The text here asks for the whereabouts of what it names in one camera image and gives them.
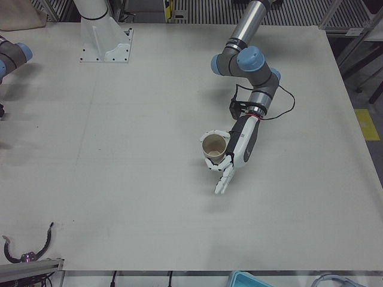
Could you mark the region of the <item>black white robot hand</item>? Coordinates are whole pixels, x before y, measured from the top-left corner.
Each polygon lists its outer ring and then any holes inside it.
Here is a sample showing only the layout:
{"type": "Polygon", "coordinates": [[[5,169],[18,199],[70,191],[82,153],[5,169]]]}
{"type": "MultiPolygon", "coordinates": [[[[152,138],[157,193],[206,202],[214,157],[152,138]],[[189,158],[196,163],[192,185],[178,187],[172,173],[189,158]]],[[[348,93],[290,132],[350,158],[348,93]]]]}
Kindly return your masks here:
{"type": "Polygon", "coordinates": [[[204,133],[200,142],[207,167],[221,172],[214,192],[223,194],[236,170],[244,167],[255,146],[260,119],[246,114],[236,120],[230,131],[211,130],[204,133]]]}

